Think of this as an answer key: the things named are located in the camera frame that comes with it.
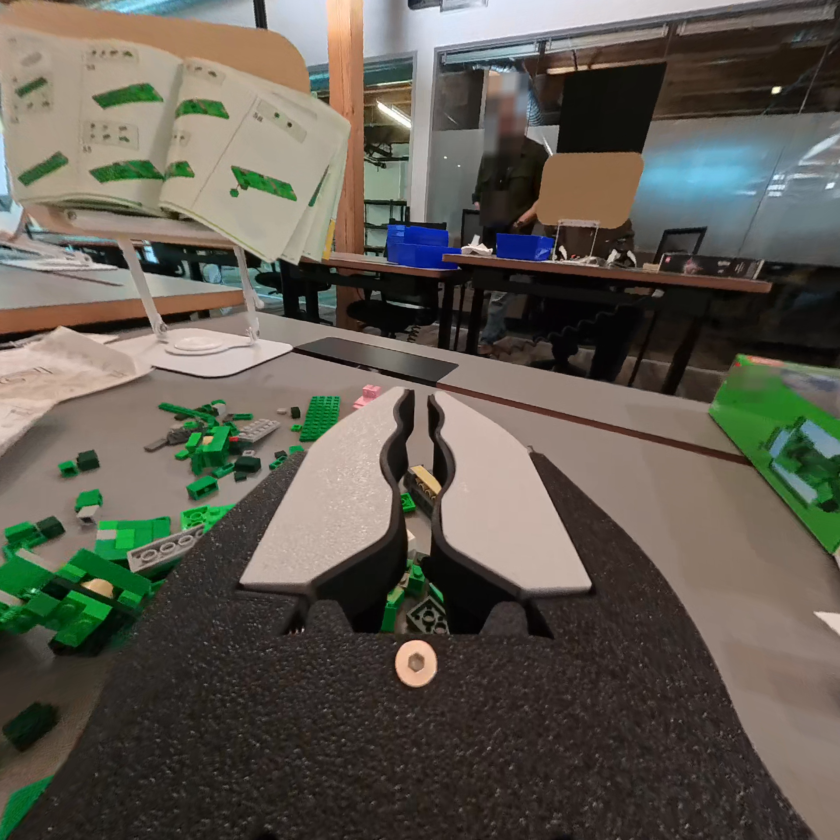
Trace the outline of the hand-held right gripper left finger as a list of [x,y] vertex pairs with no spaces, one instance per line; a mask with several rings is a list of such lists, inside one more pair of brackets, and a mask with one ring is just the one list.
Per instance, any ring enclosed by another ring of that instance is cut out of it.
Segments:
[[395,386],[310,447],[239,578],[241,606],[287,601],[305,616],[336,602],[355,632],[381,631],[406,571],[400,483],[414,419],[414,389]]

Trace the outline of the green toy brick box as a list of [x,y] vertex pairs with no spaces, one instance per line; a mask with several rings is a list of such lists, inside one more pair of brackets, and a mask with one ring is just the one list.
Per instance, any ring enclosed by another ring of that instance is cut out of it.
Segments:
[[739,354],[709,414],[839,559],[839,370]]

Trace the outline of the long wooden table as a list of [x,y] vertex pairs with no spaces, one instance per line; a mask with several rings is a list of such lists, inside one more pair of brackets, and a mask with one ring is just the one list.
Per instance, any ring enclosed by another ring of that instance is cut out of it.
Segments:
[[445,255],[473,289],[465,352],[476,354],[486,293],[510,291],[538,298],[582,301],[600,307],[644,308],[689,316],[689,326],[673,355],[660,392],[675,395],[719,292],[763,295],[773,285],[765,280],[677,275],[640,269],[607,268],[559,261],[500,259],[492,256]]

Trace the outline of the green studded plate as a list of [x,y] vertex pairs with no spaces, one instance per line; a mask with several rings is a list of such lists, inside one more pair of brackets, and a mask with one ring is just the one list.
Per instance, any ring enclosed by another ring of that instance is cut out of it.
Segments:
[[300,443],[313,443],[328,432],[339,421],[340,408],[338,395],[313,396],[299,433]]

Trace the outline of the grey desk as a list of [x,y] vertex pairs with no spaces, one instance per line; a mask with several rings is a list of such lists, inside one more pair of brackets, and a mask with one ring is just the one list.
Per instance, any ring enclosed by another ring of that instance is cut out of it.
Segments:
[[548,456],[595,585],[502,606],[432,640],[409,689],[400,640],[334,603],[238,577],[296,469],[245,497],[123,646],[56,657],[2,640],[2,805],[53,784],[14,838],[838,838],[838,570],[702,408],[643,396],[637,424],[550,410],[548,388],[440,384]]

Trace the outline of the dark green loose brick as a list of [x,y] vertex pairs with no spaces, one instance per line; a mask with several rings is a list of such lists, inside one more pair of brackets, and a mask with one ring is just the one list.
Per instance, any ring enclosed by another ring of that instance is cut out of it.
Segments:
[[17,752],[22,753],[50,732],[56,726],[59,717],[58,707],[35,701],[5,722],[2,734]]

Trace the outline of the single blue bin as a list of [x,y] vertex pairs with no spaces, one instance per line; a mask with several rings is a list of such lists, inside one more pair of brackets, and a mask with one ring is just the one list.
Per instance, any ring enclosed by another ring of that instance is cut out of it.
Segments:
[[496,254],[499,259],[546,261],[554,248],[552,237],[532,234],[497,234]]

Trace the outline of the stack of blue bins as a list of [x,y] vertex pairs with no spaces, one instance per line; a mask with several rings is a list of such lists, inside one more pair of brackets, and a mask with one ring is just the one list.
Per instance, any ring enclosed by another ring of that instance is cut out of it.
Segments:
[[445,227],[390,224],[387,227],[385,257],[388,262],[412,268],[445,270],[446,255],[460,255],[460,248],[448,245]]

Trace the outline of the white printed paper sheet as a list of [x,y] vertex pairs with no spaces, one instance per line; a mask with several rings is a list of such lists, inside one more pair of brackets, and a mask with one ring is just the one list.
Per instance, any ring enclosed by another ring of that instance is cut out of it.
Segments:
[[56,405],[147,375],[115,340],[58,327],[1,351],[1,453]]

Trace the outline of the clear acrylic stand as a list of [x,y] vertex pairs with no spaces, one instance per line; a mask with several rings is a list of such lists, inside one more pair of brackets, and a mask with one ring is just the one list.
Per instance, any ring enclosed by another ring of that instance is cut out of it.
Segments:
[[556,259],[569,261],[592,257],[599,229],[599,223],[592,220],[561,220],[555,236]]

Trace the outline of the white book stand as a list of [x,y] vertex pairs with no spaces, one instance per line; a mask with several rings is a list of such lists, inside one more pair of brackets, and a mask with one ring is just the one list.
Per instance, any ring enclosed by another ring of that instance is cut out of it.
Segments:
[[[37,224],[51,232],[94,235],[117,242],[153,329],[150,336],[116,342],[117,347],[135,359],[161,370],[213,379],[248,371],[291,352],[288,343],[260,338],[257,311],[265,305],[251,285],[244,249],[225,236],[196,222],[162,217],[125,216],[44,205],[26,205],[24,208]],[[246,334],[236,335],[199,328],[167,328],[154,304],[146,275],[133,253],[135,241],[230,247],[236,256],[242,282]]]

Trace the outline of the black flat box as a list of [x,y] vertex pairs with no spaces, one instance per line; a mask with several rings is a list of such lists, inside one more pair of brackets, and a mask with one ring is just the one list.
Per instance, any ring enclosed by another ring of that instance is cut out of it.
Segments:
[[687,277],[725,277],[756,280],[763,264],[763,259],[667,253],[662,256],[658,269],[660,272]]

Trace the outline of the open brick instruction booklet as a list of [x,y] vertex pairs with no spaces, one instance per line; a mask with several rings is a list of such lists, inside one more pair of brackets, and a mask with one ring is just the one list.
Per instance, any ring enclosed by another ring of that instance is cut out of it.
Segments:
[[16,203],[183,217],[265,262],[331,244],[350,125],[224,59],[2,23]]

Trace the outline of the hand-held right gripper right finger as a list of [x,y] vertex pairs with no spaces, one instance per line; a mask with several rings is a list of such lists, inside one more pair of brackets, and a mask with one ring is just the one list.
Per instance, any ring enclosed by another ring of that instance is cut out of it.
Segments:
[[433,475],[430,581],[453,634],[477,634],[502,603],[588,595],[592,580],[551,498],[552,463],[444,392],[427,400]]

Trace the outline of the tan and black brick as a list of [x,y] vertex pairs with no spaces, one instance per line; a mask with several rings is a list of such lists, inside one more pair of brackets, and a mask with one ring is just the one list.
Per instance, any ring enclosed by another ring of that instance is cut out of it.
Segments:
[[441,491],[437,479],[423,465],[416,465],[408,467],[403,484],[416,509],[431,519]]

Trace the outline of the black wall panel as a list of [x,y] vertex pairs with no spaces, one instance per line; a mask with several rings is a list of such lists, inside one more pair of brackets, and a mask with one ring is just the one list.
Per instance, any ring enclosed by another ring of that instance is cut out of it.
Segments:
[[644,151],[667,64],[579,70],[563,82],[556,151]]

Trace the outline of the grey wood-edged table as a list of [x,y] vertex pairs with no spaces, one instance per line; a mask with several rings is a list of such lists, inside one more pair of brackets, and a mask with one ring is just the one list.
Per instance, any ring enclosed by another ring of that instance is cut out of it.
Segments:
[[[155,274],[145,277],[163,316],[244,302],[243,291],[236,287]],[[145,318],[139,292],[126,269],[83,270],[71,275],[1,268],[2,335]]]

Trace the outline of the large grey studded plate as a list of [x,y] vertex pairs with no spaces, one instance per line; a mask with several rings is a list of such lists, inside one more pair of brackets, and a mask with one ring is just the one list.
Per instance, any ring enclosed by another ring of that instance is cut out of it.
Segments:
[[169,570],[192,550],[203,533],[204,525],[198,524],[132,549],[127,552],[129,570],[142,576]]

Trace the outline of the dark grey square brick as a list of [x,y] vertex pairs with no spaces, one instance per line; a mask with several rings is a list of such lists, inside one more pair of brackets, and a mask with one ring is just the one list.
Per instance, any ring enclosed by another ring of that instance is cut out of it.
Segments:
[[431,596],[427,596],[407,610],[406,629],[415,634],[449,635],[445,609]]

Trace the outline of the black office chair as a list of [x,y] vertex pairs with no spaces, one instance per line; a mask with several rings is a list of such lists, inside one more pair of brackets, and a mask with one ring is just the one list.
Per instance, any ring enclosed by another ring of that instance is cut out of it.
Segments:
[[382,337],[393,339],[398,333],[409,333],[423,318],[423,310],[399,306],[393,302],[363,299],[352,302],[346,315],[363,328],[379,330]]

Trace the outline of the small wooden table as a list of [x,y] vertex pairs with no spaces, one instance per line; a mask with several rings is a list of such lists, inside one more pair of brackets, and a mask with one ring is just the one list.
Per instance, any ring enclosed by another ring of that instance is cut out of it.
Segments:
[[335,323],[341,329],[360,329],[361,321],[348,309],[364,299],[365,292],[381,296],[425,296],[437,304],[437,346],[451,350],[455,314],[455,290],[468,283],[465,271],[401,266],[384,257],[332,253],[316,261],[302,257],[297,268],[306,282],[328,282],[336,289]]

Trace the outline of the green brick assembly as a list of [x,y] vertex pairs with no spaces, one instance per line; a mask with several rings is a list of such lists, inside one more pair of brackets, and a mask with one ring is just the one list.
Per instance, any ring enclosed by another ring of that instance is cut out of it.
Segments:
[[94,657],[123,641],[161,588],[86,549],[58,570],[38,560],[26,549],[3,547],[1,631],[23,635],[43,627],[57,656]]

